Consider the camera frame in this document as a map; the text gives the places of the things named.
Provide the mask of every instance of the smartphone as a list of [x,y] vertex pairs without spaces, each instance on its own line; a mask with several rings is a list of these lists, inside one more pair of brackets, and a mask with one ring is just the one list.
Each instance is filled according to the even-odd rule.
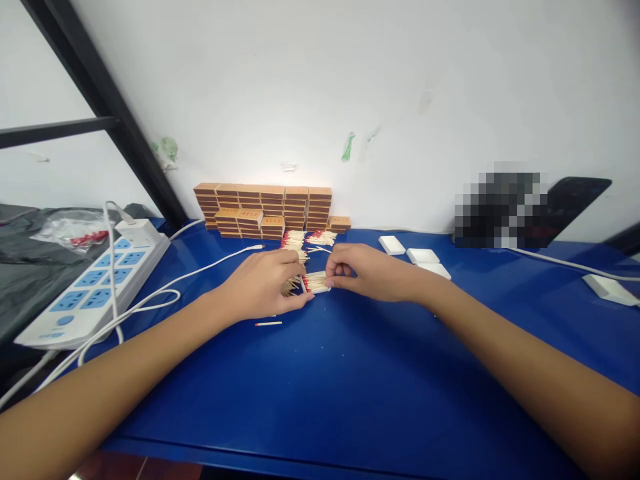
[[610,184],[609,179],[565,177],[552,186],[547,192],[547,242],[567,228]]

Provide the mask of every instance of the blue desk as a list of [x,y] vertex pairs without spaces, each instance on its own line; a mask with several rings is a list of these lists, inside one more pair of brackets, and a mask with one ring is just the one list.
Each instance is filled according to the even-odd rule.
[[[380,248],[379,235],[352,230],[339,241]],[[573,269],[504,250],[456,249],[445,235],[396,236],[405,247],[433,249],[453,281],[496,312],[640,393],[640,309],[600,300]],[[198,225],[173,242],[138,299],[255,243]],[[602,245],[556,242],[546,253],[640,275],[638,263]],[[132,316],[125,335],[217,287],[247,255],[178,284],[180,302]],[[312,253],[307,270],[322,270],[327,255]],[[628,286],[640,294],[640,285]],[[104,448],[314,479],[583,477],[430,312],[334,289],[280,319],[260,328],[247,321],[213,338]],[[114,344],[111,337],[90,356]]]

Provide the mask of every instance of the plastic bag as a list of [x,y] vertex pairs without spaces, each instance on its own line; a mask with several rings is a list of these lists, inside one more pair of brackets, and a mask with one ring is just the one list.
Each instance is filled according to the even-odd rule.
[[57,243],[78,255],[84,255],[92,245],[109,236],[102,213],[88,210],[65,210],[54,213],[42,226],[34,240]]

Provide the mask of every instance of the hand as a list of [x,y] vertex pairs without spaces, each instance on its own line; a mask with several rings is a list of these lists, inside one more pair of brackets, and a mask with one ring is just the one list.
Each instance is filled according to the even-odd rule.
[[224,305],[235,323],[261,319],[298,310],[311,300],[312,293],[285,297],[280,287],[286,280],[303,275],[305,268],[291,250],[273,250],[252,254],[218,288],[209,292],[215,304]]
[[416,301],[424,289],[425,280],[436,281],[438,276],[359,243],[336,245],[327,261],[325,273],[328,287],[392,302]]

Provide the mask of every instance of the white wall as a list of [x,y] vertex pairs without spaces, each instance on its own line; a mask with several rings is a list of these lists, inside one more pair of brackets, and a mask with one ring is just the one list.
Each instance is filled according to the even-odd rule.
[[[0,129],[94,116],[19,0],[0,1],[0,72]],[[0,150],[0,172],[0,203],[100,207],[112,199],[159,214],[104,132]]]
[[176,138],[193,217],[200,181],[318,185],[355,226],[443,231],[463,183],[528,161],[613,180],[560,239],[638,221],[633,0],[73,3],[148,138]]

